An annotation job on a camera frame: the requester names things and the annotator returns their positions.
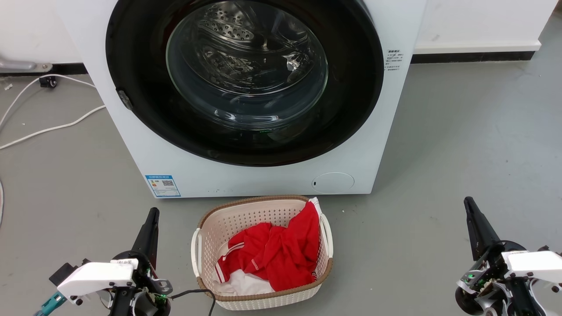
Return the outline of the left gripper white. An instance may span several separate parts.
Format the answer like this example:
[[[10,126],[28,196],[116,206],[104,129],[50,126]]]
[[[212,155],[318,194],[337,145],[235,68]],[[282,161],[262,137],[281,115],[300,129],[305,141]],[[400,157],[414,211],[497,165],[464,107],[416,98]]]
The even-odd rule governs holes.
[[[58,271],[58,303],[80,305],[84,297],[100,294],[108,305],[136,305],[148,301],[156,305],[172,293],[171,283],[156,275],[160,210],[151,208],[131,251],[109,262],[85,260],[81,266],[65,266]]]

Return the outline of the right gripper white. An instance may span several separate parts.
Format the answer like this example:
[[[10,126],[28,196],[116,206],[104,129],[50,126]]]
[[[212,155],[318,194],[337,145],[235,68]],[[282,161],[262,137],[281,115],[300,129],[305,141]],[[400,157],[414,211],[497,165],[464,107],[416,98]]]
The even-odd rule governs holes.
[[[514,242],[500,241],[474,198],[464,198],[464,206],[472,259],[475,263],[456,282],[459,288],[484,290],[491,284],[504,283],[515,278],[561,284],[560,254],[545,248],[528,251]]]

